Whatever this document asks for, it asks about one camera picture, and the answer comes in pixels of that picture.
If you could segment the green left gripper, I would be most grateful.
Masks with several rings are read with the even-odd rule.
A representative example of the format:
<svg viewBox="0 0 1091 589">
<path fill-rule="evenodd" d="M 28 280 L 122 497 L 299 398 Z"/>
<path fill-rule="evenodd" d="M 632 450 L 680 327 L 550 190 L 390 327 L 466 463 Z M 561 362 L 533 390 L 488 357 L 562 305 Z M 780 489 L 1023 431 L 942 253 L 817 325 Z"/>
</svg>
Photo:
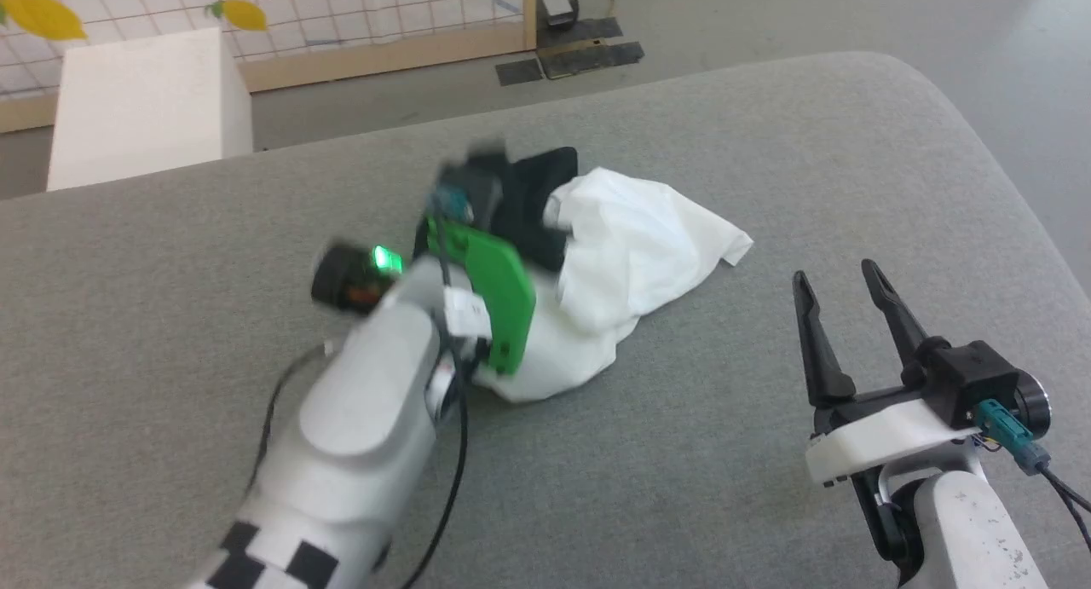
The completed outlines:
<svg viewBox="0 0 1091 589">
<path fill-rule="evenodd" d="M 521 366 L 533 325 L 533 283 L 521 256 L 506 240 L 467 225 L 425 217 L 428 244 L 446 257 L 451 271 L 464 271 L 468 287 L 442 292 L 447 332 L 456 339 L 488 342 L 485 364 L 497 375 L 514 375 Z"/>
</svg>

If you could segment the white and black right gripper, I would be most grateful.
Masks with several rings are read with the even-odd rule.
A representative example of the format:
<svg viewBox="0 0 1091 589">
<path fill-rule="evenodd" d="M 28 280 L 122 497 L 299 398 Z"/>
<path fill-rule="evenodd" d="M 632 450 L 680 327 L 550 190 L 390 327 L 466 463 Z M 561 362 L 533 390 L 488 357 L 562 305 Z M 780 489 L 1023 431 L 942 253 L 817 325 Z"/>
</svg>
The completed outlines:
<svg viewBox="0 0 1091 589">
<path fill-rule="evenodd" d="M 861 271 L 903 364 L 903 387 L 924 388 L 930 377 L 928 356 L 935 349 L 950 348 L 950 341 L 925 332 L 875 260 L 863 259 Z M 822 305 L 804 271 L 794 272 L 792 289 L 808 402 L 815 409 L 829 409 L 852 400 L 856 384 L 835 356 L 823 329 Z M 978 433 L 978 426 L 952 429 L 927 402 L 909 400 L 811 438 L 804 459 L 811 480 L 817 484 L 888 464 L 897 471 L 936 467 L 981 477 L 983 468 L 971 441 Z"/>
</svg>

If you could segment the lemon print partition panel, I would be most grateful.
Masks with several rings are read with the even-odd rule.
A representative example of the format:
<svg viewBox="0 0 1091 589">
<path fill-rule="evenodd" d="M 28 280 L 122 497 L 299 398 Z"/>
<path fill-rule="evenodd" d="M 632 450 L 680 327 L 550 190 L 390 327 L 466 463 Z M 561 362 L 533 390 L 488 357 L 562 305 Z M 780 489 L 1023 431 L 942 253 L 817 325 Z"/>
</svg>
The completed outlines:
<svg viewBox="0 0 1091 589">
<path fill-rule="evenodd" d="M 218 27 L 250 91 L 533 49 L 535 0 L 0 0 L 0 134 L 51 125 L 63 57 Z"/>
</svg>

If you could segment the white box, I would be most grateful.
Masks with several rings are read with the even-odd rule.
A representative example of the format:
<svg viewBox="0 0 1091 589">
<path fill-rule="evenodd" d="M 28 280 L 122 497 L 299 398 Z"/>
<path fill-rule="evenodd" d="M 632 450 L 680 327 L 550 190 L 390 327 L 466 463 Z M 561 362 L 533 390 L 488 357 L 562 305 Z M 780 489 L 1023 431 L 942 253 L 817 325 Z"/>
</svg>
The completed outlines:
<svg viewBox="0 0 1091 589">
<path fill-rule="evenodd" d="M 253 151 L 251 95 L 221 31 L 206 27 L 65 52 L 48 190 Z"/>
</svg>

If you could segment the white garment with black sleeve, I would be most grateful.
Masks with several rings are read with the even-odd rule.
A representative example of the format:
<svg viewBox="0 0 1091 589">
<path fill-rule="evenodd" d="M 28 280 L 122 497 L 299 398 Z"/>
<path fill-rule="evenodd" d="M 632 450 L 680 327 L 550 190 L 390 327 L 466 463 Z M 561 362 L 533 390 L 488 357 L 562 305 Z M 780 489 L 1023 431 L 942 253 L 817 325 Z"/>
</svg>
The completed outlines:
<svg viewBox="0 0 1091 589">
<path fill-rule="evenodd" d="M 475 378 L 509 402 L 588 384 L 615 364 L 642 317 L 753 247 L 751 235 L 664 182 L 606 167 L 578 173 L 572 147 L 479 163 L 502 177 L 488 232 L 515 247 L 537 300 L 521 366 L 511 375 L 481 368 Z"/>
</svg>

